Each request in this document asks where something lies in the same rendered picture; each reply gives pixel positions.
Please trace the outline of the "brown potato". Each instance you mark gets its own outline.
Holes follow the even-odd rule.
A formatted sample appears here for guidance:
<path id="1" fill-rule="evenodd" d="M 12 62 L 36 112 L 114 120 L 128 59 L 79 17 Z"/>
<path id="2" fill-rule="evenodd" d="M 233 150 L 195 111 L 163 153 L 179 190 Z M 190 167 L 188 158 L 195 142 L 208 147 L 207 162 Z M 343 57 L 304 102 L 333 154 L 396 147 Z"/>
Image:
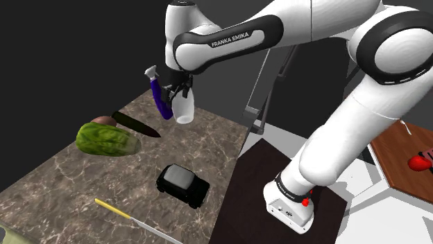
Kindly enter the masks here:
<path id="1" fill-rule="evenodd" d="M 99 116 L 91 120 L 91 123 L 97 123 L 100 125 L 106 125 L 110 127 L 116 127 L 117 122 L 111 116 Z"/>

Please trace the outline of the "purple spray bottle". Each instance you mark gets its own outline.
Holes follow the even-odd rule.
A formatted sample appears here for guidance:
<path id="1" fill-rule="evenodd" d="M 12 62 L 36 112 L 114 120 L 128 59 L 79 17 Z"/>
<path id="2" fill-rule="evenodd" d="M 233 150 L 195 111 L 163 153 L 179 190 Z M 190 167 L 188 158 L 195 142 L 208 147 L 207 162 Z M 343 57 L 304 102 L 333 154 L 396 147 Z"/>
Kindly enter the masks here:
<path id="1" fill-rule="evenodd" d="M 159 85 L 156 65 L 149 67 L 144 74 L 149 78 L 151 84 L 151 90 L 153 94 L 153 100 L 157 106 L 158 111 L 161 113 L 165 120 L 169 120 L 173 116 L 173 112 L 169 105 L 162 100 L 162 89 Z"/>

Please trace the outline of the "yellow-handled knife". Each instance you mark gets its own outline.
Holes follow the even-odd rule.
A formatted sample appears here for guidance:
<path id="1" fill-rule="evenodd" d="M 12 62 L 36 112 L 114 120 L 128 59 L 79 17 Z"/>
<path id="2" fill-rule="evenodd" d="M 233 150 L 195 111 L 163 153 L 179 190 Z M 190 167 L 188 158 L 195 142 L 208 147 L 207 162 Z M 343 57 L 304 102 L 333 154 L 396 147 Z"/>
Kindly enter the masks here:
<path id="1" fill-rule="evenodd" d="M 141 222 L 141 221 L 139 221 L 133 217 L 131 217 L 130 215 L 124 213 L 123 211 L 117 209 L 116 207 L 113 207 L 112 205 L 110 205 L 110 204 L 108 204 L 108 203 L 106 203 L 106 202 L 104 202 L 98 198 L 95 198 L 94 201 L 95 201 L 95 203 L 99 204 L 100 206 L 102 206 L 102 207 L 104 207 L 104 208 L 106 208 L 106 209 L 126 218 L 126 219 L 129 219 L 129 220 L 137 223 L 140 227 L 144 228 L 147 231 L 150 231 L 151 233 L 153 233 L 159 237 L 164 238 L 166 241 L 169 241 L 173 244 L 183 244 L 180 241 L 177 241 L 175 238 L 173 238 L 173 237 L 171 237 L 171 236 L 169 236 L 169 235 L 167 235 L 167 234 L 165 234 L 165 233 L 163 233 L 163 232 L 161 232 L 161 231 L 159 231 L 159 230 L 157 230 L 157 229 L 155 229 L 155 228 L 153 228 L 153 227 L 151 227 L 151 226 L 149 226 L 149 225 L 147 225 L 147 224 L 145 224 L 145 223 L 143 223 L 143 222 Z"/>

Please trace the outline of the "pale green object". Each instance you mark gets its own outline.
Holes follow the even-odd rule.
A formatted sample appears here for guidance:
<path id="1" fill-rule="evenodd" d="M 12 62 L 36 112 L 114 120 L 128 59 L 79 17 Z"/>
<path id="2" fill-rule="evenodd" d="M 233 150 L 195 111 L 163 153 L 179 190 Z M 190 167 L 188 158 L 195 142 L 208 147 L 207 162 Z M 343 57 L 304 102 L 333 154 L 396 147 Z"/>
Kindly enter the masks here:
<path id="1" fill-rule="evenodd" d="M 17 232 L 0 224 L 0 244 L 28 244 L 28 241 Z"/>

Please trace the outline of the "green lettuce head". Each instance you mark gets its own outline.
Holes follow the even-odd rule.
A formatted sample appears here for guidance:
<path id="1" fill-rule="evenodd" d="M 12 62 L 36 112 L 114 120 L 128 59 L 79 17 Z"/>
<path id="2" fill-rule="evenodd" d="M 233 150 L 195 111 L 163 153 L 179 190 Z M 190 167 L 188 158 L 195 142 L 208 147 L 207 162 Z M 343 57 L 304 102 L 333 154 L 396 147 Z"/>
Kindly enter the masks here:
<path id="1" fill-rule="evenodd" d="M 138 153 L 141 142 L 133 134 L 121 128 L 89 122 L 78 131 L 76 147 L 90 155 L 122 157 Z"/>

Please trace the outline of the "dark kitchen knife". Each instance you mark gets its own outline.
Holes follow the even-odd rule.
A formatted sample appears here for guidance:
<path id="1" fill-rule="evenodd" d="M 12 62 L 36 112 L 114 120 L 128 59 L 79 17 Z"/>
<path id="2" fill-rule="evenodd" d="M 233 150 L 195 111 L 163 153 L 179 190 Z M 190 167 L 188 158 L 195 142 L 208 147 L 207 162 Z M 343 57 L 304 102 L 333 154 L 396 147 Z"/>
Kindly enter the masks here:
<path id="1" fill-rule="evenodd" d="M 138 121 L 126 114 L 123 114 L 121 112 L 113 112 L 111 117 L 119 124 L 134 130 L 136 132 L 139 132 L 141 134 L 144 134 L 148 137 L 153 137 L 153 138 L 160 138 L 161 135 L 154 130 L 152 127 L 142 123 L 141 121 Z"/>

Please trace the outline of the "brown wooden table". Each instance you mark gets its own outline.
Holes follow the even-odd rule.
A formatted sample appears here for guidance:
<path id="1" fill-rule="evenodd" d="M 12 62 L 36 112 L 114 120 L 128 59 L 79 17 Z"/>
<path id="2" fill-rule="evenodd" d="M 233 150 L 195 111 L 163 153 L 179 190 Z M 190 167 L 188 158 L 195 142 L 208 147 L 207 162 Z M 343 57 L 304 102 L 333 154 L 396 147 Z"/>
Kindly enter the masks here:
<path id="1" fill-rule="evenodd" d="M 392 189 L 433 204 L 433 131 L 396 121 L 370 147 Z"/>

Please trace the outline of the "white bottle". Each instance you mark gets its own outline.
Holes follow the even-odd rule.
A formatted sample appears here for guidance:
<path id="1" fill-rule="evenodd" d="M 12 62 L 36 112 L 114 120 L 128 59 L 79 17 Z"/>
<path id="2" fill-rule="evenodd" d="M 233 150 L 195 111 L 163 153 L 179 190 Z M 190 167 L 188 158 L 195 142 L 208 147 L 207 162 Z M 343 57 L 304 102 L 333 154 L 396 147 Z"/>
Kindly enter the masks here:
<path id="1" fill-rule="evenodd" d="M 194 120 L 194 94 L 192 89 L 187 93 L 187 98 L 182 92 L 176 94 L 171 103 L 171 109 L 176 123 L 188 124 Z"/>

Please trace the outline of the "dark maroon robot stand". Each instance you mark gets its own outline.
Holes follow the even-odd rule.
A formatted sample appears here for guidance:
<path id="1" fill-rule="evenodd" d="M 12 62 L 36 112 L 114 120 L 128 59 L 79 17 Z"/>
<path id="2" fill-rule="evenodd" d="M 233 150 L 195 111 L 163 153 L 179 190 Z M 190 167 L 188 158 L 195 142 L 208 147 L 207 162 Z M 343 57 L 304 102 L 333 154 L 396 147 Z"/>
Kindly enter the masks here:
<path id="1" fill-rule="evenodd" d="M 209 244 L 335 244 L 347 202 L 327 187 L 313 190 L 314 222 L 305 234 L 267 212 L 263 188 L 289 162 L 264 139 L 237 160 Z"/>

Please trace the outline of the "grey metal ladder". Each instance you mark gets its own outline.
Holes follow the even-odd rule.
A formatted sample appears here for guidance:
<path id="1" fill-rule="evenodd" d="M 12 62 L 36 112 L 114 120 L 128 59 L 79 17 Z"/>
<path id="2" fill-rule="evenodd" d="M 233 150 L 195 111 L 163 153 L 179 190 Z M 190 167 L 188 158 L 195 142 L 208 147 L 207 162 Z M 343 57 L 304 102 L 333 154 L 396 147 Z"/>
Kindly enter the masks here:
<path id="1" fill-rule="evenodd" d="M 253 90 L 242 114 L 241 122 L 249 131 L 263 135 L 266 115 L 277 81 L 284 80 L 297 46 L 269 49 L 258 73 Z"/>

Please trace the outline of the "black toy car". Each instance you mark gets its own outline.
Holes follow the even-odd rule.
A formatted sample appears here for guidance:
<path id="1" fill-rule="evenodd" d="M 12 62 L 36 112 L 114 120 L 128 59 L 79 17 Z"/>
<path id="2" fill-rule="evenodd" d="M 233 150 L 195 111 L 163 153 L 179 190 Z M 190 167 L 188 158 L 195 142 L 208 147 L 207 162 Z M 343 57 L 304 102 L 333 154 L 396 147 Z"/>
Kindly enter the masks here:
<path id="1" fill-rule="evenodd" d="M 167 193 L 181 200 L 192 209 L 203 205 L 210 189 L 208 182 L 177 164 L 166 166 L 158 176 L 155 185 L 161 193 Z"/>

